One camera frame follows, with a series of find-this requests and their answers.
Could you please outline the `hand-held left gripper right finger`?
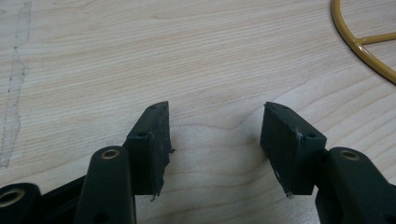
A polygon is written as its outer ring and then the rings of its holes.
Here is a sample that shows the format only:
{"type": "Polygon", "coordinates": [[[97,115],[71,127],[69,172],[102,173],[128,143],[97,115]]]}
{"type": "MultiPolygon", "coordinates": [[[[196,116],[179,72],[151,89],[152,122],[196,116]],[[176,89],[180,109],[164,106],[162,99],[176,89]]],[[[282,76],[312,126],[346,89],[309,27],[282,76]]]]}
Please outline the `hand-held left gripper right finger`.
{"type": "Polygon", "coordinates": [[[327,138],[285,105],[266,102],[261,146],[287,195],[310,195],[327,138]]]}

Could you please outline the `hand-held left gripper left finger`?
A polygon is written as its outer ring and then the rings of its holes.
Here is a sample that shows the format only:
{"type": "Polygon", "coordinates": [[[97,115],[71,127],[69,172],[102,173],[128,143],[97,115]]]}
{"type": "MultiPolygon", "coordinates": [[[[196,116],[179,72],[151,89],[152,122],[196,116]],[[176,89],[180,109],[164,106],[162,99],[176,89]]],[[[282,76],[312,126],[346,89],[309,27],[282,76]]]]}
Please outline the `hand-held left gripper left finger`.
{"type": "Polygon", "coordinates": [[[165,168],[174,152],[167,101],[146,108],[128,133],[124,147],[130,160],[133,194],[159,196],[165,168]]]}

